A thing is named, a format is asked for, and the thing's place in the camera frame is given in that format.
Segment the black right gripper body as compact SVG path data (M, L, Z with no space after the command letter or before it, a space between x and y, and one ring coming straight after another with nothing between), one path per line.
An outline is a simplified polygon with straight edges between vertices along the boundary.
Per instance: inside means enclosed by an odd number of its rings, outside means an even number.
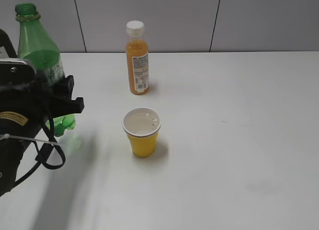
M30 120L26 113L20 113L23 107L29 106L25 95L32 92L43 95L49 100L49 92L43 85L31 62L2 62L0 64L0 119Z

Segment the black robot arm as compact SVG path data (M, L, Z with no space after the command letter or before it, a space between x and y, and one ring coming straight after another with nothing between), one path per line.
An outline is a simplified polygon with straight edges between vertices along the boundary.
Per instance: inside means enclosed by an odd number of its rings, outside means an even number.
M5 58L0 61L0 194L10 192L30 177L40 165L61 168L65 154L54 137L53 119L81 113L84 99L72 99L74 77L69 75L47 92L36 79L36 70L27 60ZM47 140L36 147L35 165L19 179L17 170L30 144L43 130Z

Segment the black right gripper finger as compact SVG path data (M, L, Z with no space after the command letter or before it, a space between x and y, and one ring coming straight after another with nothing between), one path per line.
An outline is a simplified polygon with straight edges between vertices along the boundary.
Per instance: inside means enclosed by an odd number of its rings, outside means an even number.
M53 94L51 95L51 114L53 118L82 113L84 98L72 99L74 83L74 76L69 75L53 86Z

